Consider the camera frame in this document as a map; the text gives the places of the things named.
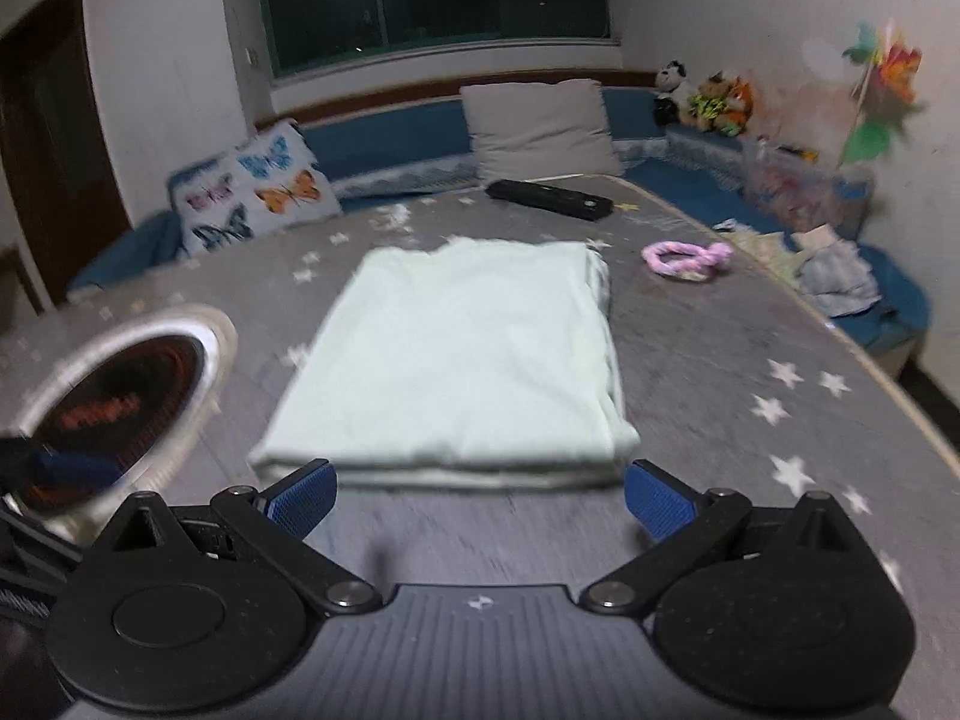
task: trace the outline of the window sill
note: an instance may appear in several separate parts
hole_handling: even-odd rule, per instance
[[[361,59],[332,62],[328,65],[311,68],[310,70],[295,71],[294,73],[285,74],[284,76],[279,76],[273,79],[271,82],[271,88],[282,89],[284,87],[300,84],[311,79],[320,79],[324,76],[334,76],[335,74],[347,73],[348,71],[352,70],[395,62],[399,59],[415,59],[422,56],[454,55],[455,53],[475,52],[476,50],[486,49],[517,49],[518,47],[544,46],[619,47],[620,41],[616,38],[515,38],[481,40],[474,41],[472,43],[447,43],[440,46],[420,47],[419,49],[383,52],[378,53],[378,55],[365,56]]]

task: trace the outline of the beige pillow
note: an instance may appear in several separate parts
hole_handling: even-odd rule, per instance
[[[623,175],[600,83],[493,83],[460,90],[484,185],[575,173]]]

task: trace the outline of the brown door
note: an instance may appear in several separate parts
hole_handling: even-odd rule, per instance
[[[86,61],[82,0],[45,0],[0,39],[0,157],[54,303],[130,229]]]

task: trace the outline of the dark teal butterfly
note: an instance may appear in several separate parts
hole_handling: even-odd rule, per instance
[[[290,158],[290,148],[287,146],[287,139],[281,135],[274,141],[264,156],[261,157],[257,154],[250,154],[248,156],[237,157],[237,162],[254,178],[267,178],[270,175],[271,167],[286,170],[292,162]]]
[[[215,227],[212,224],[198,224],[193,228],[193,234],[203,241],[203,248],[213,251],[224,244],[236,241],[247,241],[253,237],[253,230],[247,226],[247,209],[238,205],[227,217],[227,226]]]

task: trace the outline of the panda plush toy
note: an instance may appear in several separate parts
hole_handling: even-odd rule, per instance
[[[654,123],[666,127],[680,120],[680,108],[689,105],[690,98],[697,94],[696,87],[686,79],[686,68],[674,60],[656,74],[654,81],[660,93],[654,101]]]

